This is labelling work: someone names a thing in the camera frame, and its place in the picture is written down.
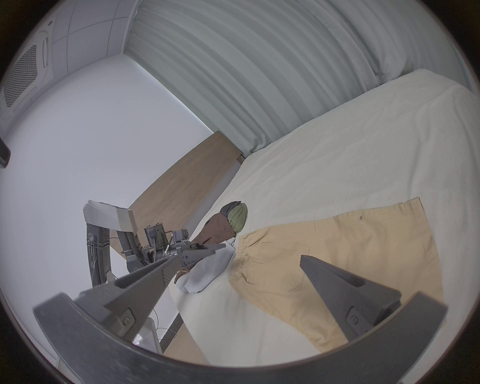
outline vent grille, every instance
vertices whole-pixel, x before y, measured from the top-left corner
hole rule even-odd
[[[13,66],[3,87],[7,107],[13,105],[22,92],[35,81],[37,75],[36,45],[33,45]]]

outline brown cloth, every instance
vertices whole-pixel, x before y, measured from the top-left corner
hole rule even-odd
[[[303,254],[398,289],[402,303],[417,291],[443,301],[437,248],[419,198],[267,227],[239,239],[232,287],[327,352],[347,339],[300,268]]]
[[[228,218],[221,213],[216,213],[205,223],[200,233],[192,240],[192,244],[220,244],[236,235]],[[184,274],[189,273],[199,261],[178,271],[173,281],[174,284]]]

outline clothing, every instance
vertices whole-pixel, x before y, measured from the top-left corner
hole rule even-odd
[[[235,233],[240,233],[245,222],[247,221],[247,205],[245,203],[240,203],[237,206],[233,207],[228,213],[228,222],[230,223],[233,231]]]
[[[185,293],[202,292],[227,267],[235,253],[233,242],[235,238],[222,242],[225,248],[219,249],[214,255],[200,260],[195,268],[181,276],[176,287]]]
[[[241,203],[241,201],[232,201],[231,203],[225,204],[222,207],[222,209],[220,209],[220,213],[223,216],[228,217],[228,214],[230,213],[230,211],[240,203]]]
[[[220,244],[236,235],[237,234],[233,231],[228,219],[221,213],[216,213],[205,223],[200,233],[192,240],[192,243]],[[189,273],[195,265],[196,263],[193,263],[192,265],[178,271],[174,279],[174,284],[177,283],[181,276]]]
[[[437,249],[419,198],[267,227],[239,239],[232,287],[326,352],[347,340],[301,270],[302,254],[398,289],[402,302],[417,291],[443,301]]]

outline wooden bed frame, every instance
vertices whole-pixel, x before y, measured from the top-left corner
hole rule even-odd
[[[215,132],[198,144],[130,206],[140,243],[148,245],[144,232],[147,226],[163,223],[165,231],[185,228],[202,204],[207,203],[205,209],[208,210],[211,205],[208,206],[207,200],[212,200],[211,194],[225,177],[233,177],[232,167],[239,166],[243,160],[241,151],[221,132]],[[116,232],[111,231],[110,237],[116,236]],[[123,256],[118,239],[111,239],[110,245]]]

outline white bed sheet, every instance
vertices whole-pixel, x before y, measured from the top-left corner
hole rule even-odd
[[[477,96],[452,80],[415,71],[249,156],[192,236],[233,200],[248,206],[241,236],[419,196],[437,244],[449,310],[446,325],[404,378],[411,383],[447,348],[480,291],[479,122]],[[228,274],[229,266],[199,294],[169,287],[211,364],[258,366],[318,353],[293,327],[237,294]]]

